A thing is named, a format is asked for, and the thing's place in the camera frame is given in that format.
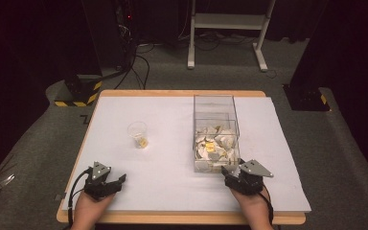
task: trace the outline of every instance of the clear acrylic container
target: clear acrylic container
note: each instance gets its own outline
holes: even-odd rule
[[[194,95],[194,134],[195,172],[238,167],[240,132],[232,95]]]

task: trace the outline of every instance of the wire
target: wire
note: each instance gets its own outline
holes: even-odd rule
[[[277,71],[276,70],[267,70],[267,72],[265,72],[265,76],[270,78],[270,79],[275,79],[275,78],[277,78]]]
[[[79,177],[77,177],[77,179],[74,181],[74,185],[73,188],[71,189],[70,195],[68,196],[68,226],[66,226],[64,229],[71,228],[71,226],[73,226],[73,197],[74,197],[74,190],[76,189],[77,183],[79,182],[79,180],[81,179],[81,177],[87,173],[89,173],[90,171],[92,171],[92,168],[88,168],[86,171],[82,172]]]
[[[151,44],[142,44],[142,45],[139,45],[139,47],[145,47],[145,46],[149,46],[149,45],[151,45],[151,48],[149,50],[142,51],[142,52],[137,52],[137,54],[148,53],[148,52],[152,51],[154,49],[154,47],[156,46],[154,43],[151,43]]]
[[[185,15],[185,21],[184,21],[184,26],[183,26],[183,30],[181,31],[180,35],[178,36],[178,39],[183,35],[185,28],[187,27],[187,21],[188,21],[188,14],[189,13],[189,8],[190,8],[190,0],[187,0],[187,10],[186,10],[186,15]]]
[[[148,66],[148,72],[146,73],[145,82],[143,84],[143,89],[146,89],[146,83],[148,82],[148,78],[149,78],[150,65],[149,65],[149,62],[144,57],[142,56],[137,56],[137,57],[144,60],[146,62],[146,65]]]

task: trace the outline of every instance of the table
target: table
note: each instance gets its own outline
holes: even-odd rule
[[[83,140],[83,143],[81,145],[81,149],[80,149],[80,153],[79,156],[76,160],[76,164],[74,166],[74,169],[72,171],[72,174],[70,176],[70,180],[68,182],[67,185],[67,189],[66,192],[70,191],[70,187],[72,186],[72,184],[74,183],[75,178],[82,172],[81,169],[87,168],[88,166],[92,166],[92,159],[98,160],[99,162],[107,165],[107,166],[111,166],[112,167],[112,172],[114,173],[113,175],[110,174],[107,181],[113,181],[116,180],[119,176],[122,175],[122,173],[124,173],[125,171],[129,171],[127,172],[127,178],[126,178],[126,183],[124,183],[124,187],[122,189],[121,192],[118,193],[117,195],[117,200],[116,200],[116,207],[112,207],[110,206],[109,210],[103,215],[103,217],[100,219],[99,222],[101,223],[166,223],[166,224],[246,224],[246,220],[244,219],[244,217],[242,216],[242,213],[240,212],[240,210],[237,210],[238,203],[236,203],[236,200],[223,200],[222,203],[225,203],[225,207],[222,208],[222,210],[217,210],[216,208],[214,208],[214,210],[208,210],[209,207],[208,205],[209,202],[205,202],[205,207],[202,206],[201,209],[206,209],[207,211],[199,211],[199,207],[197,206],[198,204],[194,204],[194,207],[189,205],[189,206],[185,206],[184,208],[180,208],[179,205],[183,205],[182,203],[179,203],[180,200],[173,200],[172,203],[177,202],[177,209],[172,208],[172,206],[169,206],[170,202],[166,202],[166,204],[160,204],[160,202],[158,202],[157,204],[152,204],[152,200],[148,200],[145,199],[146,202],[150,203],[150,209],[148,210],[140,210],[140,205],[141,204],[136,204],[134,202],[134,200],[132,200],[132,194],[134,194],[135,191],[135,186],[137,186],[137,184],[140,183],[146,183],[145,182],[140,182],[139,183],[139,178],[137,176],[137,171],[134,170],[135,165],[136,166],[140,166],[141,169],[144,169],[144,167],[146,167],[147,164],[151,164],[152,162],[154,163],[155,160],[153,160],[150,156],[153,154],[154,150],[156,149],[152,149],[153,147],[157,147],[159,145],[159,141],[156,140],[156,136],[158,135],[162,135],[160,132],[162,132],[161,129],[153,129],[152,133],[153,134],[149,134],[149,146],[146,149],[130,149],[130,143],[125,144],[126,140],[125,140],[125,136],[127,136],[125,133],[119,133],[119,138],[121,138],[121,143],[122,144],[118,144],[119,147],[121,148],[121,150],[123,150],[122,152],[128,152],[128,154],[124,154],[124,153],[113,153],[114,149],[112,147],[112,144],[107,144],[106,143],[106,138],[109,138],[109,136],[112,135],[112,132],[115,132],[115,126],[118,125],[118,122],[115,122],[115,125],[111,125],[111,124],[103,124],[104,121],[104,117],[114,117],[117,116],[115,114],[129,114],[129,116],[123,116],[121,115],[119,117],[119,119],[121,120],[128,120],[128,119],[136,119],[136,118],[131,118],[132,116],[143,116],[143,113],[138,113],[138,114],[134,114],[131,115],[131,113],[129,113],[129,110],[134,109],[134,108],[129,108],[129,106],[126,106],[125,104],[122,104],[123,102],[125,102],[126,100],[131,100],[132,102],[140,102],[142,100],[145,99],[152,99],[154,101],[159,101],[159,100],[166,100],[163,101],[163,104],[165,104],[164,102],[168,102],[169,100],[173,100],[174,102],[182,102],[182,100],[184,100],[185,104],[189,107],[191,107],[191,102],[192,102],[192,96],[195,94],[220,94],[220,95],[234,95],[235,99],[236,99],[236,104],[238,102],[240,102],[242,99],[267,99],[265,101],[271,102],[271,100],[269,98],[265,97],[265,93],[262,91],[209,91],[209,90],[105,90],[101,93],[101,96],[98,100],[98,103],[96,105],[93,117],[91,119],[89,128],[86,132],[85,138]],[[112,113],[111,110],[113,109],[112,106],[110,106],[108,103],[112,103],[112,100],[116,100],[119,102],[119,106],[123,107],[126,111],[119,111],[117,113]],[[149,115],[146,115],[145,117],[151,116],[151,114],[159,116],[159,114],[157,113],[157,111],[159,111],[159,109],[157,109],[157,104],[143,104],[143,106],[151,106],[154,109],[152,111],[149,111]],[[183,112],[181,111],[177,111],[176,114],[182,114]],[[247,137],[247,134],[242,133],[242,123],[241,123],[242,119],[240,119],[240,130],[241,130],[241,137]],[[102,138],[100,138],[101,140],[98,140],[98,138],[94,137],[94,133],[103,133]],[[101,146],[101,149],[96,149],[96,150],[92,150],[92,148],[95,149],[95,147],[97,146]],[[286,144],[286,146],[284,147],[284,149],[286,149],[286,153],[289,153],[289,149],[288,146]],[[183,162],[178,162],[177,168],[180,168],[181,166],[186,165],[187,163],[183,163]],[[163,164],[161,167],[169,167],[167,165],[171,165],[171,164]],[[146,171],[146,169],[144,169],[142,171],[142,174],[140,174],[140,177],[146,177],[146,174],[150,173],[148,171]],[[169,178],[170,174],[169,172],[165,172],[160,174],[161,178],[159,178],[157,180],[157,182],[161,183],[161,182],[165,182],[166,185],[169,185],[169,183],[171,184],[170,180],[163,180],[164,178]],[[193,191],[194,188],[192,188],[192,180],[205,180],[208,179],[209,181],[207,181],[208,183],[212,183],[211,187],[214,186],[220,186],[222,189],[219,190],[219,192],[216,191],[216,189],[211,190],[211,191],[207,191],[208,193],[211,194],[217,194],[218,196],[227,196],[227,193],[230,194],[229,190],[227,190],[224,186],[223,186],[223,179],[219,182],[217,182],[219,185],[216,185],[216,180],[214,179],[215,177],[217,177],[216,174],[212,174],[212,173],[198,173],[195,174],[195,172],[191,172],[191,170],[183,170],[180,168],[180,174],[185,174],[186,177],[182,177],[180,180],[175,181],[174,185],[180,185],[180,181],[184,181],[184,185],[183,187],[190,187],[189,191]],[[186,178],[187,177],[196,177],[196,178],[189,178],[192,179],[190,180],[189,183],[186,182]],[[276,200],[276,184],[270,184],[270,181],[267,181],[266,185],[272,195],[272,201],[273,202],[277,202],[277,204],[273,203],[273,206],[275,207],[276,210],[276,206],[281,209],[280,211],[275,211],[274,212],[274,220],[273,220],[273,224],[302,224],[305,222],[306,217],[305,217],[305,212],[309,212],[311,210],[307,199],[305,198],[304,194],[301,194],[299,192],[302,192],[301,189],[301,184],[296,184],[293,186],[290,186],[292,188],[294,187],[300,187],[297,188],[298,191],[296,190],[297,194],[296,195],[292,195],[292,197],[295,196],[300,196],[301,197],[301,203],[306,204],[305,206],[300,207],[298,203],[296,208],[290,208],[288,209],[288,207],[286,208],[281,208],[281,202],[279,202],[279,200]],[[83,186],[83,179],[81,179],[80,184],[77,188],[81,188],[81,186]],[[205,187],[201,186],[196,186],[199,188],[199,190],[203,190],[205,189]],[[151,188],[151,185],[147,185],[147,187],[141,188],[141,189],[145,189],[147,190],[147,192],[149,192],[149,194],[154,193],[154,190],[156,190],[158,193],[160,193],[161,196],[166,195],[165,199],[169,199],[168,198],[168,189],[174,189],[174,188]],[[201,193],[199,194],[200,196],[205,196],[205,193],[203,193],[204,191],[201,191]],[[183,197],[185,194],[182,194],[180,197],[180,199],[185,199],[185,197]],[[137,196],[137,199],[139,199],[139,202],[142,202],[142,197]],[[61,201],[61,204],[58,208],[57,211],[57,220],[60,222],[67,222],[67,210],[66,210],[66,200],[68,200],[68,198],[65,198]],[[186,203],[191,203],[191,200],[184,200]],[[124,205],[128,204],[129,206],[133,206],[131,208],[131,210],[128,210],[128,208]],[[225,210],[226,206],[231,206],[229,209],[232,210]]]
[[[188,52],[187,67],[194,69],[196,66],[195,31],[196,28],[211,29],[235,29],[235,30],[256,30],[261,31],[258,42],[253,43],[253,51],[259,62],[262,72],[267,71],[265,58],[262,53],[262,45],[265,40],[268,23],[274,9],[276,0],[269,0],[267,11],[264,15],[245,15],[245,14],[224,14],[224,13],[196,13],[196,0],[193,0],[190,45]]]

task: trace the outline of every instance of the black cable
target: black cable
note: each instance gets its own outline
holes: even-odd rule
[[[89,173],[92,171],[92,168],[87,169],[86,171],[82,172],[79,177],[77,177],[77,179],[74,181],[74,185],[73,188],[71,189],[70,195],[68,196],[68,226],[66,226],[64,229],[71,228],[71,226],[73,226],[73,197],[74,197],[74,190],[76,189],[77,183],[79,182],[79,180],[81,179],[81,177],[83,175],[85,175],[86,173]]]
[[[133,73],[134,73],[134,75],[135,75],[135,79],[136,79],[136,81],[137,81],[137,84],[139,85],[139,88],[140,89],[142,89],[142,85],[144,85],[143,84],[143,82],[142,82],[142,79],[140,78],[140,76],[137,74],[137,72],[133,69],[133,67],[132,67],[132,71],[133,71]]]
[[[146,83],[148,82],[148,78],[149,78],[150,65],[149,65],[149,62],[144,57],[142,56],[137,56],[137,57],[144,60],[146,62],[146,65],[148,66],[148,72],[146,73],[145,82],[143,83],[143,89],[146,89]]]
[[[151,48],[149,50],[146,50],[146,51],[142,51],[142,52],[137,52],[137,54],[145,54],[145,53],[148,53],[150,51],[152,51],[154,49],[156,45],[154,43],[151,43]]]
[[[277,71],[276,70],[267,70],[267,72],[265,72],[265,76],[270,78],[270,79],[275,79],[275,78],[277,78]]]
[[[122,79],[121,79],[121,81],[119,81],[119,83],[115,86],[115,88],[113,88],[113,89],[117,89],[121,84],[122,84],[122,82],[124,82],[124,80],[125,80],[125,78],[127,77],[127,75],[130,73],[130,70],[132,69],[132,67],[133,67],[133,64],[134,64],[134,62],[135,62],[135,60],[136,60],[136,56],[133,56],[133,61],[130,63],[130,65],[128,66],[128,69],[127,69],[127,71],[126,71],[126,73],[124,74],[124,76],[122,77]]]

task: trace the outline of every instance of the hand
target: hand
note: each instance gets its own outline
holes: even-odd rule
[[[243,195],[233,189],[231,192],[241,206],[243,215],[246,217],[249,226],[253,230],[272,230],[273,227],[268,220],[268,207],[259,195]],[[269,199],[268,191],[265,187],[261,194]]]
[[[97,201],[85,192],[81,192],[77,200],[74,223],[71,229],[90,230],[103,215],[115,195],[109,195],[101,201]]]

